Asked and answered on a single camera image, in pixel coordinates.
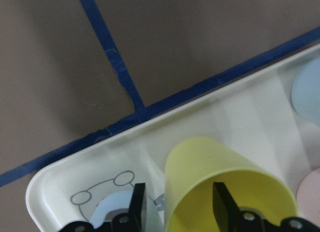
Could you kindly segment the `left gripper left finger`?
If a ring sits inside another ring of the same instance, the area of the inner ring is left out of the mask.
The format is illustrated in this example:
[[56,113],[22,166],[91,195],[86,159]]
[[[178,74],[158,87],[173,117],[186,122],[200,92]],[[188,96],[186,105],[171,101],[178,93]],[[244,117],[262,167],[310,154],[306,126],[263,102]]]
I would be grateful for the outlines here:
[[133,188],[129,209],[129,231],[144,232],[146,226],[146,184],[136,183]]

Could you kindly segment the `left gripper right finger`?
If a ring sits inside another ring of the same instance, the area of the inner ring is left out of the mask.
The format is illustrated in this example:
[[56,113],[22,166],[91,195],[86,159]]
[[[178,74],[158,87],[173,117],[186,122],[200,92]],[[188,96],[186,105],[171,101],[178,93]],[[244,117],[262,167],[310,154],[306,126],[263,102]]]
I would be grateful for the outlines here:
[[240,209],[223,182],[212,185],[213,215],[220,232],[240,232]]

